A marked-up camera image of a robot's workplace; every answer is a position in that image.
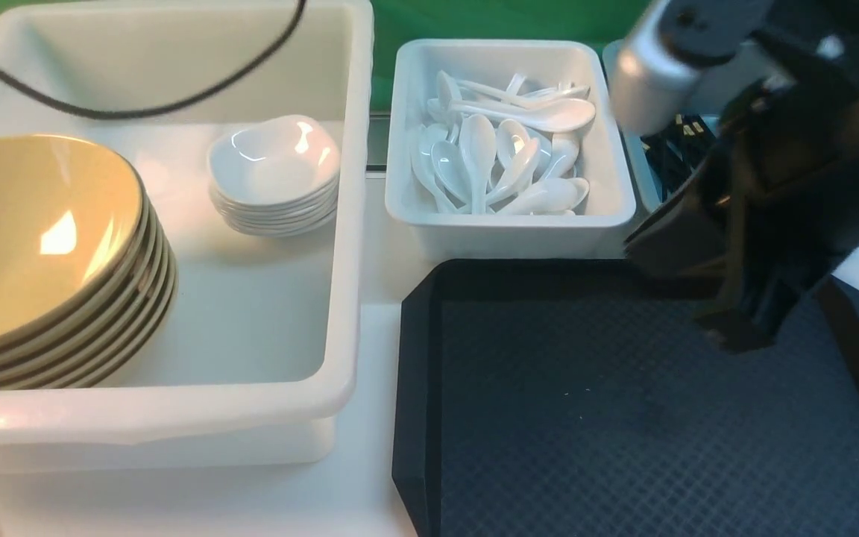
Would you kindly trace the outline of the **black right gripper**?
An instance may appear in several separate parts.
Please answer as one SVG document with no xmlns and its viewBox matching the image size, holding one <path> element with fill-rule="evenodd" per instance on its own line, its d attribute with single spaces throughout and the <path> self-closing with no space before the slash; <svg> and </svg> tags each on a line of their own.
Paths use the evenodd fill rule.
<svg viewBox="0 0 859 537">
<path fill-rule="evenodd" d="M 651 277 L 719 279 L 695 319 L 724 351 L 772 345 L 859 248 L 859 15 L 644 15 L 623 44 L 624 130 L 664 129 L 747 42 L 785 85 L 740 89 L 706 158 L 624 242 Z"/>
</svg>

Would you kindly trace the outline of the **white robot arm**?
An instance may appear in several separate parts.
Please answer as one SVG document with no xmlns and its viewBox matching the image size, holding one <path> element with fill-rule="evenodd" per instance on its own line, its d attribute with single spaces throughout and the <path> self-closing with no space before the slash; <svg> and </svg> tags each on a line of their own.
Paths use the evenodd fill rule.
<svg viewBox="0 0 859 537">
<path fill-rule="evenodd" d="M 719 276 L 696 323 L 733 354 L 772 345 L 859 248 L 859 1 L 655 1 L 609 76 L 618 126 L 653 135 L 748 41 L 787 85 L 740 89 L 706 158 L 624 242 L 653 277 Z"/>
</svg>

